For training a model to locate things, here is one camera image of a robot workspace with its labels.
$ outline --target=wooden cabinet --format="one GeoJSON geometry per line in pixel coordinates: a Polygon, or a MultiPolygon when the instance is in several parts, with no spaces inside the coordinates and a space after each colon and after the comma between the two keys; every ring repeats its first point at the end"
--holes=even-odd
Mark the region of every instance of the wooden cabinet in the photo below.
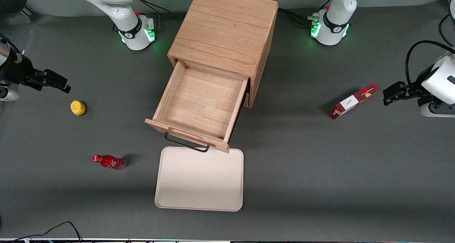
{"type": "Polygon", "coordinates": [[[174,71],[145,122],[229,152],[241,106],[255,101],[277,10],[272,0],[193,0],[167,54],[174,71]]]}

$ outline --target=open drawer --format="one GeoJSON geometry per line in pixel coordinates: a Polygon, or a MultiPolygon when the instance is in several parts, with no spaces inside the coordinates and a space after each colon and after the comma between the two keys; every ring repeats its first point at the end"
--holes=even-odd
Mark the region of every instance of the open drawer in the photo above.
{"type": "Polygon", "coordinates": [[[178,60],[153,119],[156,130],[229,152],[248,78],[178,60]]]}

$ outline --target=black metal handle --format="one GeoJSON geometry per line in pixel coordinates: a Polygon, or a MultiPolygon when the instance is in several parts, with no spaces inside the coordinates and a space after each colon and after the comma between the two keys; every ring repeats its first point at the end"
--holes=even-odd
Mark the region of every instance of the black metal handle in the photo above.
{"type": "Polygon", "coordinates": [[[193,146],[189,146],[187,144],[171,140],[171,139],[167,138],[168,134],[169,134],[169,132],[164,133],[164,139],[166,139],[166,141],[169,141],[169,142],[172,142],[172,143],[176,143],[176,144],[181,145],[183,147],[187,147],[189,149],[192,149],[192,150],[195,150],[195,151],[200,151],[200,152],[207,152],[208,149],[210,148],[210,145],[207,145],[207,148],[205,148],[204,150],[200,150],[200,149],[194,148],[193,146]]]}

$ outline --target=white tray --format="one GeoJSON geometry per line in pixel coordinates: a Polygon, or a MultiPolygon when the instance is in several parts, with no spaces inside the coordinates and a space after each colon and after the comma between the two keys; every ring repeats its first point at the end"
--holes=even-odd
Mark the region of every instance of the white tray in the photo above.
{"type": "Polygon", "coordinates": [[[239,211],[243,204],[243,152],[164,148],[155,204],[163,209],[239,211]]]}

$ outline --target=wooden cabinet top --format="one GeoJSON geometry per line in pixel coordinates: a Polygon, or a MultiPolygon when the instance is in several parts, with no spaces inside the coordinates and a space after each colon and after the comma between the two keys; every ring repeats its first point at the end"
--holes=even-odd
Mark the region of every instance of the wooden cabinet top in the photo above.
{"type": "Polygon", "coordinates": [[[273,0],[193,0],[168,56],[255,77],[277,9],[273,0]]]}

